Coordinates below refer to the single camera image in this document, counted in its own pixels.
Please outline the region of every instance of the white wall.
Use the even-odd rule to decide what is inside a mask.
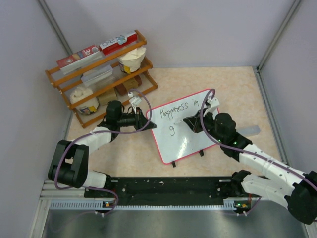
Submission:
[[[35,0],[0,1],[0,237],[27,237],[69,111],[44,70],[65,57]]]
[[[292,165],[317,171],[317,1],[303,1],[267,65],[264,82]]]
[[[293,0],[47,0],[73,51],[140,30],[154,67],[258,65]]]

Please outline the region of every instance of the wooden block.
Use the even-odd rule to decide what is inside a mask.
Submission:
[[[108,102],[113,101],[113,100],[117,100],[117,95],[115,93],[114,88],[111,88],[110,90],[100,94],[98,96],[98,100],[100,105],[106,105],[108,104]]]
[[[142,80],[139,76],[136,76],[134,78],[131,78],[127,80],[126,82],[116,86],[116,90],[118,93],[123,96],[128,93],[128,91],[132,88],[137,88],[142,85]]]

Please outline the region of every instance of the wooden shelf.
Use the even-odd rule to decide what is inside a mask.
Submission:
[[[79,106],[80,104],[83,104],[84,102],[99,96],[100,94],[108,91],[109,89],[114,88],[115,86],[118,86],[119,84],[124,83],[125,81],[127,81],[127,80],[129,80],[131,78],[134,78],[135,76],[137,76],[137,75],[139,75],[141,73],[144,73],[145,71],[149,70],[152,67],[153,67],[152,63],[148,60],[148,58],[144,57],[144,60],[141,63],[141,67],[140,67],[139,70],[137,70],[137,71],[135,71],[135,72],[133,72],[131,74],[127,74],[124,78],[114,82],[113,84],[111,84],[111,85],[109,85],[109,86],[107,86],[105,88],[102,88],[102,89],[98,90],[97,92],[93,93],[92,95],[90,95],[90,96],[88,96],[88,97],[86,97],[86,98],[84,98],[84,99],[82,99],[82,100],[80,100],[80,101],[78,101],[78,102],[76,102],[74,104],[70,104],[69,108],[70,109],[74,109],[75,107]],[[80,83],[81,83],[81,80],[80,80],[80,82],[77,81],[77,82],[73,83],[73,85],[77,86]]]
[[[141,67],[137,71],[135,71],[135,72],[133,72],[131,74],[125,75],[120,80],[114,82],[111,85],[108,85],[105,88],[102,88],[102,89],[94,92],[92,95],[90,95],[90,96],[88,96],[88,97],[86,97],[86,98],[84,98],[84,99],[82,99],[82,100],[80,100],[80,101],[78,101],[76,103],[71,104],[69,99],[68,99],[68,97],[65,94],[65,92],[67,92],[67,91],[71,90],[72,88],[75,88],[78,85],[83,83],[80,79],[77,80],[76,82],[69,82],[70,80],[74,79],[75,77],[81,76],[83,73],[85,73],[85,72],[87,72],[87,71],[89,71],[91,69],[94,69],[94,68],[96,68],[96,67],[98,67],[98,66],[100,66],[102,64],[109,63],[109,61],[111,61],[111,60],[117,58],[118,56],[121,56],[121,55],[123,55],[123,54],[125,54],[125,53],[127,53],[127,52],[129,52],[131,50],[134,50],[134,49],[136,49],[136,48],[138,48],[138,47],[140,47],[142,45],[146,45],[147,41],[146,41],[145,37],[138,30],[135,30],[135,32],[137,33],[137,36],[138,36],[138,41],[136,43],[130,44],[126,48],[118,50],[118,51],[114,52],[113,54],[108,55],[105,58],[103,58],[103,59],[101,59],[101,60],[99,60],[99,61],[97,61],[95,63],[92,63],[89,66],[86,66],[86,67],[84,67],[82,69],[79,69],[79,70],[77,70],[77,71],[75,71],[75,72],[73,72],[73,73],[71,73],[71,74],[69,74],[69,75],[67,75],[65,77],[62,77],[61,79],[54,80],[54,78],[52,76],[54,73],[57,73],[57,72],[60,71],[59,67],[55,67],[55,68],[52,68],[50,70],[45,70],[46,76],[48,77],[51,85],[54,88],[57,88],[59,90],[59,92],[60,92],[62,98],[64,99],[67,107],[70,110],[74,111],[74,113],[76,114],[76,117],[78,118],[78,120],[79,120],[79,122],[80,122],[80,124],[82,125],[83,128],[85,128],[88,125],[91,125],[92,123],[102,119],[106,113],[99,114],[99,113],[96,112],[96,113],[93,113],[93,114],[88,115],[88,116],[87,115],[82,115],[82,116],[84,116],[83,117],[84,120],[82,120],[82,116],[79,116],[80,113],[77,113],[77,110],[76,110],[76,107],[81,105],[82,103],[84,103],[84,102],[86,102],[86,101],[88,101],[88,100],[90,100],[92,98],[95,98],[95,97],[99,96],[100,94],[108,91],[109,89],[114,88],[114,87],[118,86],[119,84],[122,84],[125,81],[127,81],[127,80],[129,80],[131,78],[134,78],[134,77],[136,77],[136,76],[138,76],[140,74],[144,74],[144,76],[147,78],[148,82],[150,82],[151,85],[152,85],[148,89],[145,89],[142,92],[143,94],[147,94],[147,93],[149,93],[149,92],[151,92],[151,91],[153,91],[153,90],[158,88],[158,85],[152,79],[152,77],[150,76],[150,74],[148,72],[148,70],[150,68],[153,68],[153,65],[152,65],[151,61],[149,61],[149,59],[147,57],[144,57],[144,60],[141,63]],[[117,66],[119,66],[118,62],[115,62],[115,63],[113,63],[111,65],[112,68],[115,68]],[[70,84],[67,85],[67,86],[61,87],[61,85],[66,83],[66,82],[69,82]],[[123,105],[125,105],[125,106],[127,104],[129,104],[129,100],[128,99],[124,99],[122,97],[119,97],[119,100],[122,101]]]
[[[142,80],[142,85],[140,87],[138,87],[138,90],[140,92],[142,92],[143,94],[147,94],[147,93],[152,92],[153,90],[158,88],[158,85],[152,79],[152,77],[150,76],[150,74],[147,71],[140,74],[140,78]],[[118,97],[118,100],[121,101],[124,106],[129,104],[130,98],[128,97],[127,94],[120,96],[117,93],[117,97]],[[83,128],[86,128],[87,126],[89,126],[89,125],[91,125],[99,120],[102,120],[102,118],[104,118],[104,116],[106,115],[106,109],[107,109],[107,105],[99,106],[97,111],[93,114],[90,114],[90,115],[81,114],[76,109],[73,109],[73,111],[74,111],[77,119],[79,120],[81,126]]]
[[[55,67],[55,68],[52,68],[50,70],[46,70],[45,73],[48,76],[50,83],[52,84],[53,87],[57,87],[65,82],[77,77],[77,76],[82,75],[83,73],[85,73],[91,69],[94,69],[94,68],[96,68],[104,63],[107,63],[107,62],[117,58],[118,56],[121,56],[125,53],[128,53],[129,51],[134,50],[135,48],[138,48],[140,46],[146,45],[147,40],[145,39],[145,37],[138,30],[135,30],[135,32],[138,35],[138,42],[136,42],[132,45],[129,45],[126,48],[123,48],[121,50],[118,50],[115,53],[110,54],[109,56],[106,56],[105,58],[103,58],[103,59],[101,59],[101,60],[99,60],[99,61],[97,61],[89,66],[86,66],[86,67],[84,67],[84,68],[82,68],[74,73],[71,73],[70,75],[67,75],[67,76],[65,76],[57,81],[55,81],[53,79],[52,74],[60,71],[59,67]]]

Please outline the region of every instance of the metal floor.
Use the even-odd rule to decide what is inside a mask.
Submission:
[[[57,230],[82,211],[50,210]],[[102,218],[85,214],[58,233],[46,222],[42,238],[307,238],[303,224],[286,209],[261,201],[248,217],[222,211],[116,211]]]

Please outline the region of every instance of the wooden spice rack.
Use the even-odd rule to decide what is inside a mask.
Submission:
[[[111,88],[114,88],[115,86],[118,86],[119,84],[121,84],[121,83],[123,83],[123,82],[125,82],[125,81],[127,81],[127,80],[129,80],[131,78],[140,77],[141,75],[145,76],[145,78],[150,82],[150,87],[145,89],[145,90],[143,90],[142,91],[143,94],[148,94],[149,92],[152,92],[153,90],[158,88],[157,83],[152,79],[152,77],[150,76],[150,74],[148,72],[148,70],[150,68],[153,68],[153,65],[152,65],[152,63],[149,61],[149,59],[147,57],[144,57],[144,60],[141,63],[141,67],[137,71],[126,75],[122,79],[114,82],[111,85],[108,85],[107,87],[104,87],[104,88],[94,92],[92,95],[90,95],[90,96],[88,96],[88,97],[86,97],[86,98],[84,98],[84,99],[82,99],[82,100],[80,100],[80,101],[78,101],[76,103],[73,103],[73,104],[70,103],[70,101],[69,101],[68,97],[66,96],[65,92],[67,92],[68,90],[70,90],[70,89],[82,84],[83,82],[79,79],[78,81],[76,81],[74,83],[71,83],[71,84],[69,84],[69,85],[67,85],[65,87],[61,87],[61,85],[63,83],[66,83],[66,82],[74,79],[75,77],[81,76],[83,73],[85,73],[85,72],[87,72],[87,71],[89,71],[89,70],[91,70],[93,68],[96,68],[96,67],[98,67],[98,66],[100,66],[100,65],[102,65],[104,63],[107,63],[107,62],[117,58],[118,56],[121,56],[121,55],[123,55],[123,54],[125,54],[125,53],[127,53],[127,52],[129,52],[129,51],[131,51],[131,50],[133,50],[135,48],[137,48],[137,47],[146,45],[147,41],[146,41],[145,37],[138,30],[135,30],[135,32],[137,33],[137,36],[138,36],[138,41],[136,43],[134,43],[132,45],[129,45],[128,47],[126,47],[124,49],[118,50],[115,53],[113,53],[113,54],[111,54],[109,56],[106,56],[105,58],[103,58],[103,59],[101,59],[101,60],[99,60],[99,61],[97,61],[97,62],[95,62],[95,63],[93,63],[93,64],[91,64],[89,66],[86,66],[86,67],[84,67],[82,69],[79,69],[79,70],[75,71],[74,73],[71,73],[71,74],[69,74],[69,75],[67,75],[67,76],[65,76],[65,77],[63,77],[61,79],[54,80],[54,78],[52,76],[54,73],[57,73],[58,71],[60,71],[59,67],[55,67],[55,68],[52,68],[50,70],[45,70],[45,73],[46,73],[47,77],[49,78],[49,81],[50,81],[51,85],[54,88],[57,88],[59,90],[61,96],[63,97],[64,101],[66,102],[67,107],[70,110],[74,111],[77,119],[79,120],[79,122],[80,122],[80,124],[81,124],[81,126],[83,128],[95,123],[96,121],[101,120],[106,115],[106,108],[99,106],[97,111],[99,111],[99,110],[104,110],[105,111],[102,114],[97,114],[97,112],[96,112],[96,113],[93,113],[91,115],[82,115],[81,113],[78,113],[77,110],[76,110],[76,107],[79,106],[80,104],[82,104],[82,103],[84,103],[84,102],[86,102],[86,101],[88,101],[88,100],[90,100],[92,98],[95,98],[95,97],[99,96],[100,94],[108,91]],[[115,62],[115,63],[113,63],[111,65],[112,68],[115,68],[117,66],[119,66],[118,62]],[[127,97],[121,97],[121,99],[122,99],[121,100],[122,104],[124,106],[129,104],[129,99],[127,99]]]

